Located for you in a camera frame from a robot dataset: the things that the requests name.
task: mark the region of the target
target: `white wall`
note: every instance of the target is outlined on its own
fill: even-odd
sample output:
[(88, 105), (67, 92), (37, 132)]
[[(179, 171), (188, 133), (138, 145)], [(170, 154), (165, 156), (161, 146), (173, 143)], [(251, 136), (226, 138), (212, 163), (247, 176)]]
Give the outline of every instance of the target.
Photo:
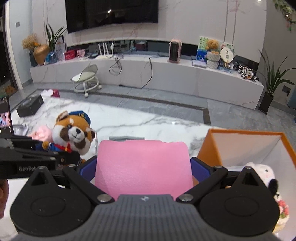
[[(232, 43), (238, 55), (259, 62), (266, 25), (266, 0), (159, 0), (158, 24), (121, 24), (67, 34), (68, 46), (117, 39), (153, 39), (198, 45), (200, 36)], [(65, 0), (32, 0), (33, 30), (46, 43), (45, 25), (54, 30), (66, 26)]]
[[(267, 51), (269, 61), (274, 61), (275, 69), (279, 67), (281, 62), (288, 55), (287, 60), (281, 67), (282, 72), (285, 69), (296, 68), (296, 29), (293, 27), (293, 31), (288, 31), (286, 23), (283, 14), (275, 9), (273, 1), (268, 0), (264, 48)], [(258, 71), (265, 73), (263, 59), (260, 60)], [(284, 76), (284, 79), (288, 79), (296, 84), (296, 70), (288, 72)], [(260, 81), (265, 84), (263, 77), (261, 77)], [(289, 85), (287, 83), (280, 84), (275, 91), (274, 100), (286, 105), (287, 94), (282, 91), (284, 85), (291, 88), (291, 94), (293, 93), (294, 85)]]
[(9, 0), (9, 31), (17, 74), (23, 84), (31, 79), (29, 51), (22, 48), (22, 40), (33, 33), (32, 0)]

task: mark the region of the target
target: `television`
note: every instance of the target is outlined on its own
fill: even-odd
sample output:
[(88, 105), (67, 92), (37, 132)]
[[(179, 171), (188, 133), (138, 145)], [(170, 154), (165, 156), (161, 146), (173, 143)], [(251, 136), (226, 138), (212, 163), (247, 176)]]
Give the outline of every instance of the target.
[(68, 33), (120, 23), (158, 23), (158, 0), (66, 0)]

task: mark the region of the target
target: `electrical outlet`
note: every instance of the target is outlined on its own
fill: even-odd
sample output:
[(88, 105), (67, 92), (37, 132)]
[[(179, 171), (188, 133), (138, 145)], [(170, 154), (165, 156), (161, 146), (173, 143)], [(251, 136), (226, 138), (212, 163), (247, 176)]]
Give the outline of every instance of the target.
[(287, 87), (287, 86), (284, 85), (284, 87), (283, 87), (283, 92), (285, 92), (285, 93), (287, 93), (287, 94), (290, 94), (291, 89), (290, 89), (289, 87)]

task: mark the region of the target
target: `gold vase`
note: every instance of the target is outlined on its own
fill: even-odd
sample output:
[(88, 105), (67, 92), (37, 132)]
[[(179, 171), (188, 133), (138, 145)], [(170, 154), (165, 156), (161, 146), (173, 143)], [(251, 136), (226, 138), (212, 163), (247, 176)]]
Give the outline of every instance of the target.
[(49, 54), (48, 45), (40, 45), (34, 50), (34, 58), (39, 65), (44, 65), (46, 56)]

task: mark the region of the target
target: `screw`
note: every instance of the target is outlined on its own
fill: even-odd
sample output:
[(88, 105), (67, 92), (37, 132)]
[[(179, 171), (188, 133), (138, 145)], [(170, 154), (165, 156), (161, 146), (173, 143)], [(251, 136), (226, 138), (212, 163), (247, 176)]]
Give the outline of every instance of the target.
[(148, 200), (149, 200), (149, 197), (147, 197), (147, 196), (142, 196), (142, 197), (141, 197), (141, 200), (142, 200), (142, 201), (148, 201)]
[(182, 194), (182, 195), (179, 196), (179, 199), (182, 202), (190, 202), (190, 201), (193, 200), (193, 196), (191, 194), (184, 193), (184, 194)]
[(101, 194), (97, 197), (100, 202), (109, 202), (112, 200), (112, 197), (108, 194)]

